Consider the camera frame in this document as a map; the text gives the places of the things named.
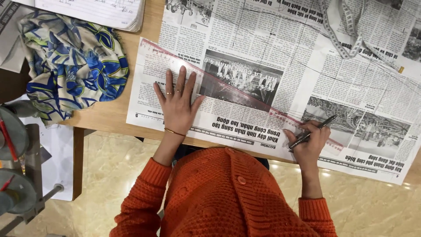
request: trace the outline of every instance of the black and white photograph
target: black and white photograph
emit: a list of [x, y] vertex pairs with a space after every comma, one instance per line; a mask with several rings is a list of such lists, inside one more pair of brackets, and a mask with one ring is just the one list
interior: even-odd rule
[[331, 131], [330, 139], [347, 147], [364, 114], [362, 110], [312, 96], [301, 120], [323, 122], [335, 114], [337, 117], [328, 125]]
[[400, 10], [400, 7], [402, 6], [402, 2], [403, 2], [403, 0], [376, 0], [376, 1], [385, 5], [389, 5], [396, 10]]
[[402, 56], [416, 62], [421, 62], [421, 19], [415, 21], [414, 27], [403, 49]]
[[209, 27], [213, 4], [215, 0], [165, 0], [165, 11], [172, 14], [164, 14], [176, 20], [177, 23], [188, 28], [205, 30]]
[[[283, 71], [206, 50], [199, 94], [269, 112]], [[255, 100], [243, 100], [232, 89]]]
[[409, 127], [403, 122], [365, 113], [349, 148], [392, 159]]

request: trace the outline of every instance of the wooden table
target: wooden table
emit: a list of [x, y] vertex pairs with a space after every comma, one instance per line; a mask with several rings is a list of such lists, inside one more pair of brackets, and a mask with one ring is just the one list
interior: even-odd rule
[[[131, 70], [126, 88], [124, 89], [121, 96], [116, 100], [109, 102], [96, 102], [93, 106], [86, 110], [75, 111], [73, 113], [73, 117], [62, 122], [62, 124], [155, 140], [162, 139], [164, 132], [127, 124], [126, 116], [133, 82], [134, 69], [136, 65], [139, 38], [144, 37], [153, 42], [158, 42], [162, 16], [164, 13], [163, 10], [164, 0], [146, 0], [142, 30], [136, 33], [119, 31], [119, 34], [122, 38], [121, 41], [123, 43], [123, 48], [127, 54], [129, 68]], [[216, 143], [189, 137], [185, 139], [184, 144], [206, 148], [221, 146]], [[247, 153], [252, 156], [292, 163], [290, 160], [282, 159], [279, 157], [268, 156], [250, 151], [247, 151]], [[411, 184], [415, 181], [421, 184], [421, 179], [418, 178], [418, 175], [416, 175], [416, 171], [421, 171], [421, 159], [417, 158], [416, 161], [417, 162], [414, 162], [410, 172], [407, 175], [407, 178], [405, 179], [406, 182], [410, 182]]]

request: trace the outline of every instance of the notebook page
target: notebook page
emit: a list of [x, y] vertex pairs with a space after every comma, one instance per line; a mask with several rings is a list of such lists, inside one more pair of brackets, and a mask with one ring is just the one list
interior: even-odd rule
[[136, 19], [141, 0], [35, 0], [35, 7], [124, 29]]

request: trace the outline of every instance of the notebook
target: notebook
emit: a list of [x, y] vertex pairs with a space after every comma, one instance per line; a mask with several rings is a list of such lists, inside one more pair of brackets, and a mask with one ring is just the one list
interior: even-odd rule
[[145, 0], [13, 0], [42, 10], [100, 25], [136, 32], [143, 22]]

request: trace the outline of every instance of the black pen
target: black pen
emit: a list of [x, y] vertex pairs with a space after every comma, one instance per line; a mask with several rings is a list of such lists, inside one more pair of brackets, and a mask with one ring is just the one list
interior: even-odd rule
[[[326, 121], [324, 121], [319, 126], [317, 126], [317, 128], [318, 129], [323, 128], [324, 126], [328, 125], [331, 121], [333, 121], [337, 116], [338, 116], [337, 114], [331, 116], [330, 118], [326, 119]], [[293, 150], [294, 147], [296, 147], [298, 144], [306, 142], [309, 137], [310, 137], [309, 131], [303, 133], [303, 135], [296, 142], [294, 142], [292, 145], [288, 146], [289, 152], [294, 153], [294, 150]]]

